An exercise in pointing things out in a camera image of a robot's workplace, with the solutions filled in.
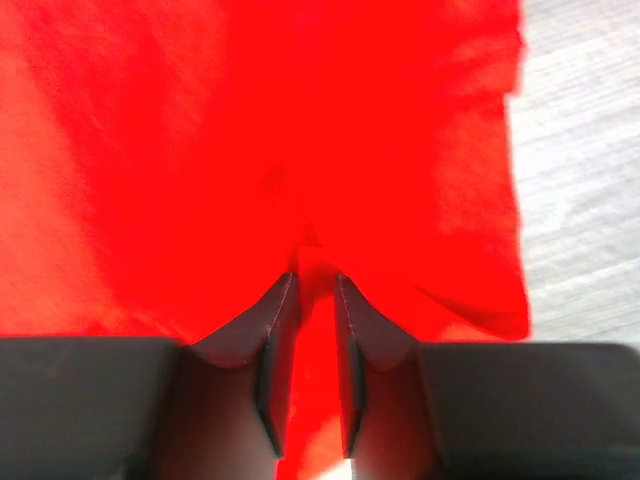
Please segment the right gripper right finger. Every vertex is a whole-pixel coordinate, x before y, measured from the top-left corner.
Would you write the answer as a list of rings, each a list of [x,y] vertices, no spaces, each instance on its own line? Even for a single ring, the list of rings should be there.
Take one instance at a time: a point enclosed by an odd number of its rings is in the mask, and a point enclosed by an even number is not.
[[[376,310],[353,281],[334,288],[343,452],[355,479],[444,479],[419,342]]]

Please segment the red t shirt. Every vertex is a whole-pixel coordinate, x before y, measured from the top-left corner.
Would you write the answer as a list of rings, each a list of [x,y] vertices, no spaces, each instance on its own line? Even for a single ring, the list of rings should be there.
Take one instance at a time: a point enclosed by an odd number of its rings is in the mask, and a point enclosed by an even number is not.
[[[5,1],[1,331],[197,342],[300,281],[281,479],[341,460],[333,282],[520,340],[518,1]]]

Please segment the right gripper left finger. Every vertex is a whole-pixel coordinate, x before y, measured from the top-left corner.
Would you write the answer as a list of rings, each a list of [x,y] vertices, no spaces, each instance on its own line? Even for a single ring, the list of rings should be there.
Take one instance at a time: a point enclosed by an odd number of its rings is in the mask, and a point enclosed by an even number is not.
[[[154,440],[157,479],[273,479],[286,446],[298,278],[179,356]]]

